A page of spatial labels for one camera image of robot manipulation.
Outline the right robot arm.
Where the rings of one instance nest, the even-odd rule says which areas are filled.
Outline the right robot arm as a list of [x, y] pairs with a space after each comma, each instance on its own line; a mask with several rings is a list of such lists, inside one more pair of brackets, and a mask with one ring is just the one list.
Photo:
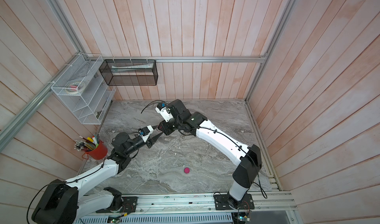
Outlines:
[[237, 167], [234, 182], [227, 200], [238, 204], [243, 200], [262, 168], [261, 150], [257, 145], [248, 146], [230, 137], [200, 112], [191, 113], [179, 99], [170, 103], [158, 102], [156, 112], [163, 121], [158, 129], [165, 135], [174, 131], [196, 136], [217, 148]]

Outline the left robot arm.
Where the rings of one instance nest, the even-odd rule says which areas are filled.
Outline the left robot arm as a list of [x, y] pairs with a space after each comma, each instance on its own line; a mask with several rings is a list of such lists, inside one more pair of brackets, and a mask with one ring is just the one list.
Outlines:
[[113, 150], [101, 164], [65, 181], [56, 179], [45, 185], [43, 195], [33, 214], [26, 215], [27, 221], [37, 224], [72, 224], [82, 217], [99, 210], [120, 213], [126, 208], [122, 194], [115, 188], [106, 187], [101, 192], [88, 195], [95, 186], [113, 177], [129, 165], [138, 150], [144, 146], [152, 147], [162, 136], [153, 137], [140, 134], [131, 138], [125, 132], [113, 140]]

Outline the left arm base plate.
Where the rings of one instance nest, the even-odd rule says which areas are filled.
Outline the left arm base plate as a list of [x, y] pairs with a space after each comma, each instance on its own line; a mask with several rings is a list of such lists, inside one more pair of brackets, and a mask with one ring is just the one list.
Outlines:
[[137, 200], [136, 196], [122, 196], [117, 201], [113, 201], [110, 207], [97, 210], [96, 213], [134, 213], [136, 211]]

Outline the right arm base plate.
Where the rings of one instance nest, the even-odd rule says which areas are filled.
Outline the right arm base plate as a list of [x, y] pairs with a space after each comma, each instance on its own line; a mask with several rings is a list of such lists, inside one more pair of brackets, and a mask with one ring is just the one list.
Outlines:
[[236, 201], [228, 193], [215, 193], [213, 195], [216, 210], [254, 210], [254, 203], [251, 194], [246, 193], [241, 201]]

